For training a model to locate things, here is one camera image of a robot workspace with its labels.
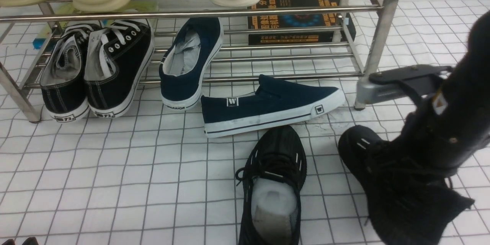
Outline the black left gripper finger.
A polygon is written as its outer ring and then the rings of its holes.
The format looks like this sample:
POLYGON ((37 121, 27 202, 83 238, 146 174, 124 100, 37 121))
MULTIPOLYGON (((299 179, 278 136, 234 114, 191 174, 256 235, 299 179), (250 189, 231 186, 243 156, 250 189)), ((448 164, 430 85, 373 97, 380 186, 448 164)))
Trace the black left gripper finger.
POLYGON ((16 243, 14 239, 8 239, 5 242, 3 242, 2 245, 16 245, 16 243))

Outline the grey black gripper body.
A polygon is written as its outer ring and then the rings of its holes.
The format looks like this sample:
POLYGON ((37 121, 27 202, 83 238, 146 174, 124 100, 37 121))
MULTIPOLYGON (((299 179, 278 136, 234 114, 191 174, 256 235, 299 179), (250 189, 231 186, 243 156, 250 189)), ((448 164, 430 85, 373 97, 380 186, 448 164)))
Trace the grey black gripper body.
POLYGON ((436 93, 444 81, 442 75, 453 70, 447 65, 412 65, 375 72, 358 81, 356 101, 373 105, 409 97, 415 105, 419 105, 424 96, 436 93))

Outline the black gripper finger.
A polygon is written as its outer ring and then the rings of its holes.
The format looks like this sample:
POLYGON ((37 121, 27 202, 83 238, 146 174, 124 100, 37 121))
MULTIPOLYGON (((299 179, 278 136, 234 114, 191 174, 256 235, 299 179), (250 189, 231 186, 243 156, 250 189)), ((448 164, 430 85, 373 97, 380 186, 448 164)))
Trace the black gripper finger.
POLYGON ((22 243, 22 245, 39 245, 39 243, 36 237, 29 237, 22 243))

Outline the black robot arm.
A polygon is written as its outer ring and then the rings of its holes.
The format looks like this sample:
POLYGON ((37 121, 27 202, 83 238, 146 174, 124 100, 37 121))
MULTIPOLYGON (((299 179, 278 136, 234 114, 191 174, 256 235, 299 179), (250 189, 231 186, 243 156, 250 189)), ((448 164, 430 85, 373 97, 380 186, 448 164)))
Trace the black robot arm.
POLYGON ((489 11, 395 8, 378 69, 373 12, 352 13, 354 49, 224 46, 187 111, 162 102, 161 60, 104 87, 117 118, 89 107, 30 122, 1 88, 2 245, 265 244, 256 180, 293 189, 286 245, 489 244, 489 11))

